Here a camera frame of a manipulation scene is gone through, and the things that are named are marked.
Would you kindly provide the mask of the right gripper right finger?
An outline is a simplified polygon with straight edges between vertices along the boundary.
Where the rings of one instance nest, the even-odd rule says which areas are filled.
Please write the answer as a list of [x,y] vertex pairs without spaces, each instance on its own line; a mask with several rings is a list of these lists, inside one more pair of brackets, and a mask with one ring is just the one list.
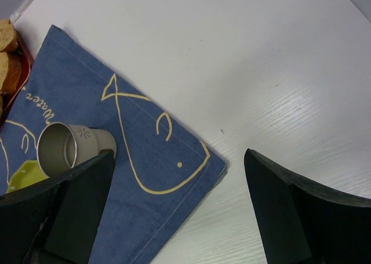
[[370,263],[370,199],[248,149],[246,180],[268,263]]

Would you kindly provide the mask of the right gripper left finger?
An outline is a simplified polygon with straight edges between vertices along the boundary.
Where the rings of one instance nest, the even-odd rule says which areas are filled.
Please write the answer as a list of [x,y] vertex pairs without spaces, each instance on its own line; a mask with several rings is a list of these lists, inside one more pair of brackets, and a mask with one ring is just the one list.
[[1,195],[1,263],[88,263],[113,174],[106,151]]

